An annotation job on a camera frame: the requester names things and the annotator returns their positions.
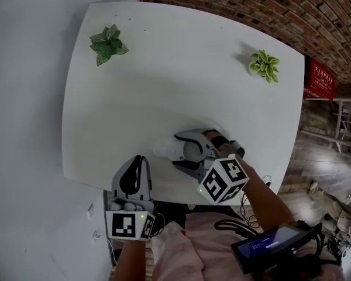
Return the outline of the person's right hand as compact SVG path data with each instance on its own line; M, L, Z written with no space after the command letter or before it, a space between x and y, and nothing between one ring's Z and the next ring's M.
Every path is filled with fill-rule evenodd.
M203 135L219 152L223 152L230 146L230 141L215 129L206 130Z

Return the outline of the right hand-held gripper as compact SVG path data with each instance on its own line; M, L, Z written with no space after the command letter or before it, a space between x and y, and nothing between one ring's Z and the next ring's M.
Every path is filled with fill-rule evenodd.
M200 155L206 157L211 148L210 141L203 134L204 129L192 129L174 134L177 140L191 142L198 146ZM235 140L230 140L230 146L219 152L213 145L216 156L210 168L205 170L204 161L190 160L172 161L173 166L181 172L196 179L199 183L197 192L211 204L218 205L237 196L249 181L241 162L245 150Z

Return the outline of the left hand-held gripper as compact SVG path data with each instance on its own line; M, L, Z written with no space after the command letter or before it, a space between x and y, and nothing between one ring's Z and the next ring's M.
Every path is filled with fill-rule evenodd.
M105 212L108 236L112 239L148 241L155 222L154 203L150 200L152 178L148 160L141 155L125 162L112 178L112 192L125 197L135 195L140 189L140 199L113 198Z

